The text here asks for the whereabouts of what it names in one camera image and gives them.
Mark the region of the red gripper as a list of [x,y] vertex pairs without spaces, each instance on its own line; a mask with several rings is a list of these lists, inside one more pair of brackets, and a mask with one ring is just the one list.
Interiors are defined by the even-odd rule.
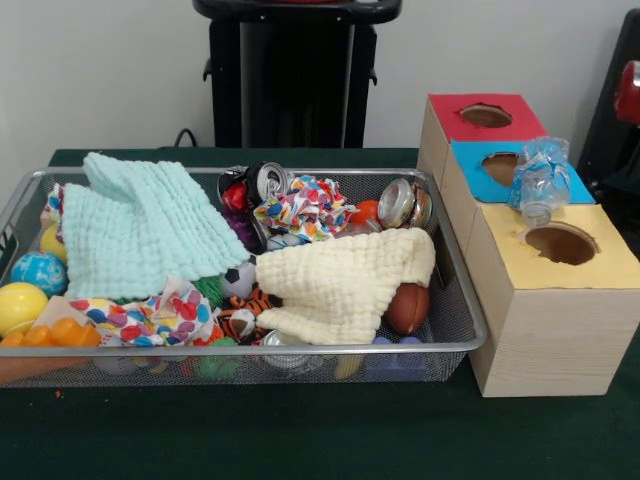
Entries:
[[614,110],[619,120],[638,120],[640,113],[639,61],[626,63],[614,95]]

